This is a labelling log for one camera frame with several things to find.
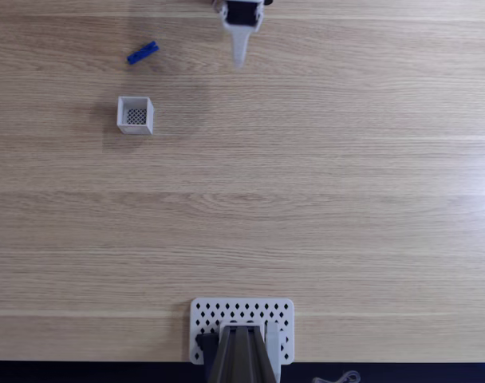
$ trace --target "perforated bottom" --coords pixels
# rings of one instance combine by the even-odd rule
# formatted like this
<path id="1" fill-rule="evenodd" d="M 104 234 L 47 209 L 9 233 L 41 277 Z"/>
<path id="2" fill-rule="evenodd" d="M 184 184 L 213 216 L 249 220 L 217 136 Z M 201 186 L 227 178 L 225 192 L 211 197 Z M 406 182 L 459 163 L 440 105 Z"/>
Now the perforated bottom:
<path id="1" fill-rule="evenodd" d="M 147 123 L 147 109 L 129 109 L 126 120 L 127 125 L 145 125 Z"/>
<path id="2" fill-rule="evenodd" d="M 191 303 L 189 324 L 189 359 L 203 364 L 203 352 L 196 344 L 196 335 L 218 333 L 222 321 L 263 321 L 266 326 L 278 323 L 285 334 L 281 344 L 280 363 L 294 361 L 294 304 L 285 298 L 197 298 Z"/>

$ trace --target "wooden table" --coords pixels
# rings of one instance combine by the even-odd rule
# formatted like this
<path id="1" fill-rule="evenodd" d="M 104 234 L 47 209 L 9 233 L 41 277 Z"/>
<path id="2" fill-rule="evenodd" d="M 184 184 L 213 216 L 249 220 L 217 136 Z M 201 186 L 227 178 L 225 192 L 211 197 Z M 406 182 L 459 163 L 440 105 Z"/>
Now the wooden table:
<path id="1" fill-rule="evenodd" d="M 209 0 L 0 0 L 0 359 L 187 360 L 220 295 L 296 361 L 485 361 L 485 0 L 276 0 L 240 71 Z"/>

